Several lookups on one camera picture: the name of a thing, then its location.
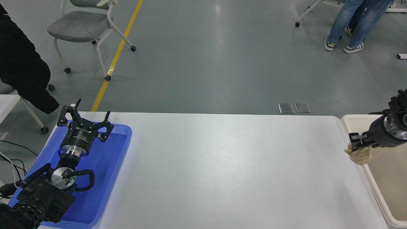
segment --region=chair wheel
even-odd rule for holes
[[[49,129],[48,127],[44,126],[43,128],[41,128],[41,133],[46,134],[48,133]]]
[[[48,84],[48,89],[49,89],[49,90],[55,90],[55,87],[54,87],[53,84]]]

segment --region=sneaker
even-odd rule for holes
[[[360,45],[358,45],[356,48],[351,48],[351,47],[349,47],[349,46],[346,46],[346,48],[344,49],[344,51],[345,51],[345,53],[354,53],[354,52],[357,52],[357,51],[362,50],[363,47],[364,47],[364,44],[363,44],[363,42],[362,42],[362,43],[360,43]]]
[[[325,49],[328,51],[332,51],[333,47],[335,47],[336,43],[328,42],[325,39]]]

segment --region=yellow floor line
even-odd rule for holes
[[[142,3],[143,3],[143,0],[138,1],[136,9],[134,10],[133,15],[130,18],[130,21],[129,21],[129,24],[127,25],[126,31],[124,32],[124,35],[126,37],[130,33],[130,29],[133,26],[134,20],[136,19],[138,10],[140,9]],[[117,60],[119,59],[119,56],[122,53],[122,49],[123,49],[124,44],[125,44],[125,40],[122,39],[120,41],[119,47],[117,48],[116,54],[113,57],[112,63],[110,64],[109,71],[107,72],[107,74],[110,75],[110,76],[112,76],[112,74],[113,74],[114,67],[116,66]],[[98,95],[97,95],[97,97],[95,99],[95,102],[93,103],[92,109],[90,109],[90,111],[97,111],[98,110],[99,104],[102,101],[103,94],[105,93],[108,84],[109,84],[109,81],[106,81],[106,80],[103,81],[103,84],[102,84],[102,86],[101,86],[101,88],[99,90],[99,93],[98,93]]]

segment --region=white tabletop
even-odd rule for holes
[[[387,229],[336,117],[112,112],[109,120],[133,136],[95,228]]]
[[[19,95],[0,95],[0,123],[20,100]]]

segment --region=person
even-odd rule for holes
[[[46,90],[51,78],[48,65],[23,31],[0,4],[0,80],[46,114],[59,103]]]
[[[344,51],[354,53],[362,50],[363,40],[392,2],[393,0],[347,0],[336,17],[329,36],[325,39],[325,49],[332,51],[347,28],[352,32],[352,37]]]

